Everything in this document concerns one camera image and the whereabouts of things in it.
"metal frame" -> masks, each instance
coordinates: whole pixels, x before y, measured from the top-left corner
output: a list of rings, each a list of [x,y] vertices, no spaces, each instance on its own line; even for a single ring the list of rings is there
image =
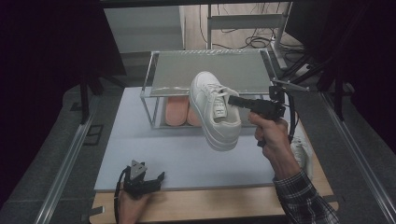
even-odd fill
[[[212,16],[212,5],[207,6],[207,43],[206,48],[212,49],[212,30],[221,29],[255,29],[255,28],[278,28],[277,38],[272,38],[271,48],[276,56],[280,69],[288,68],[279,50],[280,39],[285,31],[286,22],[289,17],[291,2],[288,2],[282,14],[264,15],[227,15]]]

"wrist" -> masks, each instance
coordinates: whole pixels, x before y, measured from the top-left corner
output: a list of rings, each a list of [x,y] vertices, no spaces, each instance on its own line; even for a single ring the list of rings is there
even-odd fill
[[[300,173],[300,166],[294,159],[292,153],[273,157],[269,161],[274,168],[278,180],[290,178]]]

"dark background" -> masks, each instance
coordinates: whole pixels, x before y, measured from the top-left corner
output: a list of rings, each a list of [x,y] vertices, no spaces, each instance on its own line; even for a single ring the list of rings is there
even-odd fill
[[[125,75],[104,11],[53,2],[0,3],[1,205],[48,136],[64,93],[82,76]]]

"shoe sole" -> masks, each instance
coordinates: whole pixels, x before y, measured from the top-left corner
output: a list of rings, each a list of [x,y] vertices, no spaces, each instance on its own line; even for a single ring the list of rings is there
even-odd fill
[[[201,126],[202,126],[202,130],[204,130],[204,136],[206,139],[206,142],[216,151],[228,151],[233,149],[236,146],[236,143],[238,142],[237,140],[232,142],[231,144],[227,144],[226,147],[219,147],[219,145],[223,144],[219,141],[217,141],[212,134],[210,134],[210,131],[206,128],[205,126],[205,122],[204,122],[204,117],[201,114],[201,111],[198,109],[197,104],[195,103],[195,101],[192,99],[191,97],[191,89],[190,89],[190,94],[189,94],[189,99],[190,99],[190,105],[192,107],[192,110],[195,112],[196,115],[198,115],[198,119],[201,122]]]

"wooden board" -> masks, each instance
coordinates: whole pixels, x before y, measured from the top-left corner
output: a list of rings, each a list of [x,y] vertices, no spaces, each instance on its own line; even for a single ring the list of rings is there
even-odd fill
[[[332,189],[313,153],[313,184],[321,196],[333,195]],[[103,206],[105,212],[90,218],[92,224],[115,223],[114,193],[97,193],[92,208]],[[330,203],[338,210],[338,203]],[[160,191],[153,193],[141,222],[181,221],[226,217],[262,217],[284,215],[275,187],[244,189],[206,189]]]

